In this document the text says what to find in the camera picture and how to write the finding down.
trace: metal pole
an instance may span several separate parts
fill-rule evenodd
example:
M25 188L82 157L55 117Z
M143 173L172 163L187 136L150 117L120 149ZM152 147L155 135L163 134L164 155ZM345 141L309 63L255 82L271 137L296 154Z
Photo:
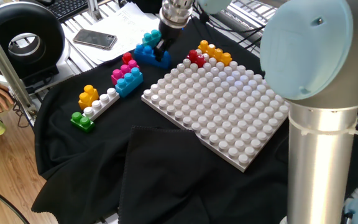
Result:
M357 108L290 109L288 223L341 222Z
M97 0L88 0L88 13L89 15L96 21L100 21L102 19L102 15L99 11L99 5Z
M37 110L33 105L29 94L25 90L24 84L21 82L20 78L17 76L16 71L14 70L11 62L6 56L0 45L0 71L4 75L6 81L10 84L13 93L15 94L17 100L24 107L24 110L28 112L33 118L37 114Z

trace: green brick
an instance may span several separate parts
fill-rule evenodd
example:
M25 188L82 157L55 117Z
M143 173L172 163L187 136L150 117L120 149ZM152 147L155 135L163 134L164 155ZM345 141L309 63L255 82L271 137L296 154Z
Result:
M89 118L82 116L80 112L75 112L71 116L71 123L82 131L89 133L94 128L94 123Z

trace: white baseplate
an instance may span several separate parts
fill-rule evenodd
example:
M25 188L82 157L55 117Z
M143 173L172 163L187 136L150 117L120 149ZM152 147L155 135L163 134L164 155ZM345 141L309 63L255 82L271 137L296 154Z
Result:
M184 59L142 101L244 172L287 118L289 103L252 70L204 56L203 68Z
M103 112L107 110L113 103L119 99L119 94L115 88L109 88L107 94L102 94L99 97L100 100L92 102L92 107L84 109L83 116L88 117L91 121L98 118Z

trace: blue brick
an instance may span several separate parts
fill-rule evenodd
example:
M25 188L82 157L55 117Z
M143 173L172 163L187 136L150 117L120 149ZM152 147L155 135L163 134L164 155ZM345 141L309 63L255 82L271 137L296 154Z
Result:
M116 91L120 97L126 97L130 92L134 91L143 82L143 74L138 68L133 68L131 73L124 75L117 81Z
M171 66L171 55L168 52L165 52L161 62L158 62L155 60L152 47L143 47L142 44L136 46L135 59L138 63L147 63L164 69L168 69Z
M145 33L144 38L142 39L143 46L151 46L154 48L161 40L161 32L158 30L153 30L152 33Z

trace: silver cylinder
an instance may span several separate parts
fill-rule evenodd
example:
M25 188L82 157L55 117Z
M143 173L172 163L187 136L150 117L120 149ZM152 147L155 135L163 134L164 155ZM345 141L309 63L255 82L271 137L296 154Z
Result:
M337 224L357 123L357 108L290 109L288 224Z
M166 25L181 29L193 12L193 0L163 0L160 10L160 19Z

